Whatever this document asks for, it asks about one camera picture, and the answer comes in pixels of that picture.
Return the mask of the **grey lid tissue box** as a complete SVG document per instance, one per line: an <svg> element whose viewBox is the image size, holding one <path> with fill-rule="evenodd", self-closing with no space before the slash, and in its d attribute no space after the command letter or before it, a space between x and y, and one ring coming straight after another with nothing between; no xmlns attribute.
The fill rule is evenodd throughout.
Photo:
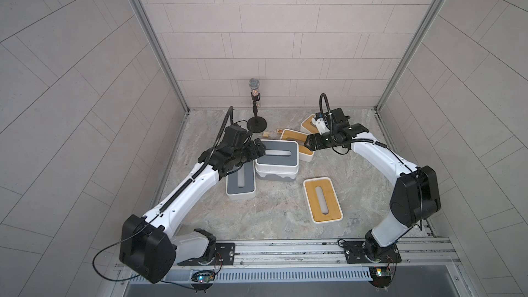
<svg viewBox="0 0 528 297"><path fill-rule="evenodd" d="M230 200L252 199L256 193L254 162L245 163L240 170L227 176L226 195Z"/></svg>
<svg viewBox="0 0 528 297"><path fill-rule="evenodd" d="M265 155L256 160L260 166L298 167L298 144L291 140L263 140Z"/></svg>

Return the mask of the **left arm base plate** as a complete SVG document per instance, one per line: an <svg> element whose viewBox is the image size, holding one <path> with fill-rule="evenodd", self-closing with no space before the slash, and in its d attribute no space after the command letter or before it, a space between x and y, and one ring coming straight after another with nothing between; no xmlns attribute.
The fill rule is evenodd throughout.
<svg viewBox="0 0 528 297"><path fill-rule="evenodd" d="M213 243L209 245L205 253L198 258L190 258L179 262L179 266L213 266L233 265L235 256L235 243Z"/></svg>

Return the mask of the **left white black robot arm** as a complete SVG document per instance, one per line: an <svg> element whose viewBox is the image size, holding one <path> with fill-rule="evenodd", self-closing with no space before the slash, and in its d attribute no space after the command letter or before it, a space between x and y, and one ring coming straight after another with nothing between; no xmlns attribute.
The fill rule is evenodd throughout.
<svg viewBox="0 0 528 297"><path fill-rule="evenodd" d="M227 175L265 155L265 144L238 124L227 126L213 147L165 199L142 217L131 215L122 226L120 261L150 283L160 282L178 263L215 259L216 238L203 229L172 240L193 206Z"/></svg>

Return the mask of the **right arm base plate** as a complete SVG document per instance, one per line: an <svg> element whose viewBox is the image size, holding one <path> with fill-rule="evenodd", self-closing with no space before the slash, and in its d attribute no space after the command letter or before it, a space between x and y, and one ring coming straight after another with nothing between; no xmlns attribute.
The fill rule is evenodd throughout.
<svg viewBox="0 0 528 297"><path fill-rule="evenodd" d="M348 264L356 263L401 263L400 251L395 243L380 247L375 241L348 241L340 239L338 245L343 249Z"/></svg>

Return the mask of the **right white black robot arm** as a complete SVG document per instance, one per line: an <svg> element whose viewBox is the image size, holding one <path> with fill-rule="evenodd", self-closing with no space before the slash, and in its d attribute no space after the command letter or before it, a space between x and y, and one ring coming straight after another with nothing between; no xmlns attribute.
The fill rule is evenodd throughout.
<svg viewBox="0 0 528 297"><path fill-rule="evenodd" d="M430 166L418 166L401 158L380 142L363 125L350 124L341 108L332 109L327 95L319 98L319 112L312 123L318 132L307 136L304 146L310 151L343 148L361 155L393 184L389 213L368 231L362 246L363 256L372 263L390 261L396 243L415 225L441 210L437 173Z"/></svg>

